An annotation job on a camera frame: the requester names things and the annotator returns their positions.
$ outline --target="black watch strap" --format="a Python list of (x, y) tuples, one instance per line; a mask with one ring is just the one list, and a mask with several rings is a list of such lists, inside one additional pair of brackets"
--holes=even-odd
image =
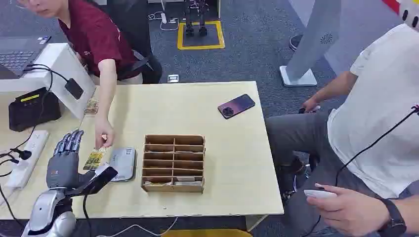
[(390, 221), (378, 231), (380, 235), (382, 237), (397, 237), (404, 234), (406, 224), (397, 206), (388, 199), (379, 198), (379, 200), (384, 203), (390, 214)]

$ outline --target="maroon shirt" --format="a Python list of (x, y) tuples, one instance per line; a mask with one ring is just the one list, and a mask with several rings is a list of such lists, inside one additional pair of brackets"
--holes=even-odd
[(97, 64), (104, 59), (114, 59), (117, 72), (138, 61), (106, 13), (84, 0), (70, 0), (68, 5), (70, 29), (58, 20), (61, 29), (96, 76), (100, 76)]

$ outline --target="black cord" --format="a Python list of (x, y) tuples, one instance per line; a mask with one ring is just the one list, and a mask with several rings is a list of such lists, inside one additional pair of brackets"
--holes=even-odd
[[(339, 179), (339, 174), (342, 172), (342, 170), (344, 170), (354, 159), (356, 159), (360, 154), (364, 153), (365, 151), (369, 150), (370, 148), (372, 148), (375, 144), (377, 144), (381, 139), (383, 139), (385, 136), (387, 136), (390, 132), (392, 132), (393, 130), (395, 130), (399, 125), (401, 125), (404, 121), (406, 121), (411, 115), (413, 114), (418, 114), (419, 115), (419, 106), (413, 106), (412, 107), (413, 111), (411, 111), (408, 115), (406, 115), (402, 120), (400, 120), (396, 125), (394, 125), (391, 129), (389, 129), (387, 132), (385, 132), (383, 135), (381, 135), (377, 140), (375, 140), (373, 143), (371, 143), (371, 145), (367, 146), (365, 149), (363, 149), (362, 151), (358, 152), (354, 157), (352, 157), (344, 166), (342, 166), (336, 173), (336, 179), (335, 179), (335, 186), (337, 187), (338, 184), (338, 179)], [(302, 237), (307, 237), (310, 234), (313, 233), (314, 229), (316, 228), (316, 226), (319, 224), (320, 219), (322, 218), (322, 216), (319, 216), (319, 219), (317, 220), (317, 222), (314, 224), (313, 228), (311, 228), (310, 232), (303, 235)]]
[(83, 213), (84, 213), (84, 216), (85, 216), (85, 218), (86, 218), (86, 220), (87, 220), (87, 224), (89, 225), (89, 236), (90, 236), (90, 237), (92, 237), (93, 235), (92, 235), (91, 222), (90, 222), (89, 215), (87, 214), (87, 210), (86, 210), (86, 200), (87, 200), (87, 196), (88, 196), (88, 195), (89, 195), (89, 194), (86, 194), (86, 195), (84, 196), (84, 198), (83, 198)]
[[(7, 159), (7, 160), (3, 160), (2, 162), (0, 162), (0, 165), (2, 165), (2, 164), (4, 164), (4, 163), (6, 163), (6, 162), (8, 162), (8, 161), (12, 161), (12, 159)], [(9, 172), (9, 173), (7, 173), (7, 174), (5, 174), (5, 175), (3, 175), (2, 177), (5, 177), (5, 176), (7, 176), (7, 175), (9, 175), (9, 174), (11, 174), (11, 172)], [(4, 199), (4, 202), (6, 203), (6, 205), (7, 205), (7, 209), (9, 209), (9, 212), (10, 212), (10, 215), (12, 216), (12, 218), (17, 222), (17, 224), (19, 224), (19, 226), (21, 226), (22, 228), (25, 228), (25, 226), (14, 216), (14, 214), (13, 214), (13, 211), (12, 211), (12, 208), (10, 207), (10, 204), (9, 204), (9, 202), (7, 201), (7, 198), (6, 198), (6, 196), (4, 195), (4, 193), (3, 193), (3, 190), (1, 189), (1, 186), (0, 186), (0, 194), (1, 194), (1, 196), (3, 197), (3, 199)]]
[[(37, 125), (38, 125), (38, 122), (41, 120), (41, 117), (42, 117), (42, 114), (43, 114), (43, 111), (44, 111), (44, 105), (43, 105), (43, 103), (44, 103), (44, 100), (45, 100), (45, 97), (49, 94), (49, 92), (51, 91), (51, 87), (52, 87), (52, 80), (53, 80), (53, 75), (52, 75), (52, 70), (51, 70), (51, 68), (49, 68), (48, 66), (46, 66), (46, 65), (42, 65), (42, 66), (44, 66), (44, 67), (46, 67), (46, 68), (39, 68), (39, 69), (42, 69), (42, 70), (47, 70), (47, 71), (49, 71), (50, 72), (50, 74), (51, 74), (51, 82), (50, 82), (50, 84), (49, 84), (49, 88), (48, 88), (48, 90), (46, 91), (46, 93), (42, 96), (42, 98), (41, 98), (41, 112), (40, 112), (40, 115), (39, 115), (39, 117), (38, 117), (38, 120), (37, 120), (37, 123), (35, 124), (35, 126), (32, 128), (32, 131), (31, 131), (31, 134), (29, 134), (29, 136), (28, 136), (28, 138), (24, 141), (24, 142), (22, 142), (21, 144), (19, 144), (18, 146), (16, 146), (15, 147), (15, 149), (18, 149), (19, 147), (21, 147), (23, 144), (25, 144), (26, 142), (28, 142), (29, 141), (29, 139), (31, 138), (31, 136), (32, 136), (32, 134), (34, 133), (34, 131), (35, 131), (35, 128), (37, 127)], [(2, 162), (0, 162), (0, 165), (2, 165), (2, 164), (4, 164), (5, 162), (7, 162), (7, 161), (11, 161), (11, 162), (15, 162), (16, 161), (16, 159), (15, 159), (15, 157), (14, 156), (12, 156), (12, 150), (10, 150), (8, 153), (3, 153), (3, 154), (0, 154), (0, 158), (2, 158), (2, 157), (5, 157), (5, 156), (9, 156), (11, 159), (7, 159), (7, 160), (4, 160), (4, 161), (2, 161)], [(9, 172), (9, 173), (7, 173), (7, 174), (3, 174), (3, 175), (0, 175), (0, 177), (6, 177), (6, 176), (8, 176), (8, 175), (10, 175), (12, 173), (12, 171), (11, 172)], [(6, 196), (4, 195), (4, 193), (3, 193), (3, 191), (1, 190), (1, 187), (0, 187), (0, 193), (1, 193), (1, 196), (3, 197), (3, 199), (4, 199), (4, 202), (6, 202), (6, 204), (7, 204), (7, 208), (9, 209), (9, 212), (10, 212), (10, 215), (13, 217), (13, 219), (22, 227), (22, 228), (25, 228), (24, 226), (23, 226), (23, 224), (18, 220), (18, 219), (16, 219), (16, 217), (14, 216), (14, 214), (13, 214), (13, 211), (12, 211), (12, 209), (11, 209), (11, 207), (10, 207), (10, 204), (9, 204), (9, 202), (7, 201), (7, 198), (6, 198)]]
[(310, 232), (303, 235), (302, 237), (307, 237), (309, 235), (311, 235), (311, 233), (313, 233), (314, 229), (316, 228), (316, 226), (319, 224), (320, 220), (322, 219), (322, 216), (319, 216), (319, 219), (317, 220), (317, 222), (314, 224), (314, 226), (311, 228)]
[(56, 71), (52, 70), (51, 68), (49, 68), (48, 66), (46, 66), (46, 65), (44, 65), (44, 64), (30, 64), (29, 66), (30, 66), (30, 67), (32, 67), (32, 66), (42, 66), (42, 67), (46, 67), (46, 68), (48, 68), (48, 70), (47, 70), (47, 69), (45, 69), (45, 68), (31, 68), (31, 69), (28, 69), (28, 71), (32, 71), (32, 70), (36, 70), (36, 69), (41, 69), (41, 70), (50, 71), (50, 72), (52, 72), (52, 73), (54, 73), (54, 74), (56, 74), (56, 75), (60, 76), (62, 79), (64, 79), (65, 81), (67, 81), (67, 82), (68, 82), (67, 78), (65, 78), (63, 75), (61, 75), (61, 74), (59, 74), (58, 72), (56, 72)]

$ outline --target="gray pants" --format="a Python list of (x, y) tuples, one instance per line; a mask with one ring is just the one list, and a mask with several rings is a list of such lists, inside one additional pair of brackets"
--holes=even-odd
[[(277, 116), (266, 120), (275, 164), (290, 164), (294, 159), (293, 151), (317, 154), (320, 157), (320, 163), (310, 178), (284, 207), (284, 224), (290, 231), (287, 237), (298, 237), (310, 232), (319, 218), (317, 210), (307, 203), (303, 190), (316, 189), (315, 183), (335, 185), (336, 173), (344, 165), (330, 147), (327, 133), (328, 117), (328, 113), (314, 113)], [(378, 197), (348, 169), (340, 173), (338, 186)], [(331, 236), (331, 232), (336, 231), (328, 228), (321, 220), (311, 236), (326, 237)]]

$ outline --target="wooden organizer box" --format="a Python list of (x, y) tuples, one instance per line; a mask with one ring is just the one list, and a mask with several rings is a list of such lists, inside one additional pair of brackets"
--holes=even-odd
[(146, 192), (204, 191), (205, 139), (200, 135), (146, 135), (141, 187)]

